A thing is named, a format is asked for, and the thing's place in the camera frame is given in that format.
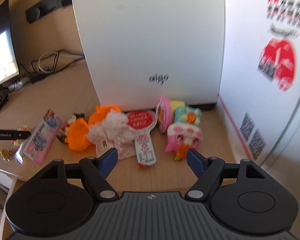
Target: white cable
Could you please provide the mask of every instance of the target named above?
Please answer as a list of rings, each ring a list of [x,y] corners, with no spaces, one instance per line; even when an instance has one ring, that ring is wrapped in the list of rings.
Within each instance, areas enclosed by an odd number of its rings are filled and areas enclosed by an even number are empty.
[[[84,56],[82,55],[76,55],[76,54],[70,54],[70,53],[67,53],[67,52],[58,52],[58,51],[55,51],[55,50],[48,50],[48,51],[45,51],[40,57],[39,57],[39,60],[38,60],[38,67],[39,69],[42,71],[42,73],[45,73],[45,74],[50,74],[53,70],[53,67],[51,70],[46,70],[46,69],[43,69],[41,68],[40,66],[40,60],[41,58],[44,56],[44,55],[47,55],[47,54],[51,54],[51,55],[58,55],[61,56],[61,57],[71,57],[71,58],[84,58]]]

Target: silver screw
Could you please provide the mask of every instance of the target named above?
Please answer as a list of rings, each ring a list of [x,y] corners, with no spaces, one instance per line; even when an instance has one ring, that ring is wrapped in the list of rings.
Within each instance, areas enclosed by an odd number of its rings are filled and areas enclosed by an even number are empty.
[[[113,198],[115,196],[115,192],[112,190],[104,190],[100,192],[100,197],[102,198]]]
[[[201,198],[203,197],[203,192],[200,190],[191,190],[188,192],[190,198]]]

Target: pink package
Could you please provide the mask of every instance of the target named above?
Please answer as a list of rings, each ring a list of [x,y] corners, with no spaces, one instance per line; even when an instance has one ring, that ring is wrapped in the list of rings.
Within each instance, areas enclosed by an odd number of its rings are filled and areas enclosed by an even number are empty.
[[[23,146],[23,154],[37,165],[43,166],[44,160],[61,125],[62,120],[54,112],[48,110]]]

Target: toy eye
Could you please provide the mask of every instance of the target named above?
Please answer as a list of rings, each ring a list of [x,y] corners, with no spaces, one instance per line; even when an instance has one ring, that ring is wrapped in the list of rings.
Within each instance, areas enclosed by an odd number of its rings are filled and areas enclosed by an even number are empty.
[[[194,143],[194,145],[197,145],[199,143],[199,139],[198,138],[194,138],[193,139],[193,143]]]
[[[178,135],[176,136],[176,141],[177,141],[177,142],[182,142],[183,139],[184,139],[184,137],[183,137],[182,134],[178,134]]]

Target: red oval label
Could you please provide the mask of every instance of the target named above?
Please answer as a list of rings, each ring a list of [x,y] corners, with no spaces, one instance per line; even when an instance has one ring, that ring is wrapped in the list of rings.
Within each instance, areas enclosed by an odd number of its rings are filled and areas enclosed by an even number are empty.
[[[154,117],[148,111],[138,111],[128,114],[128,125],[136,130],[149,127],[153,121]]]

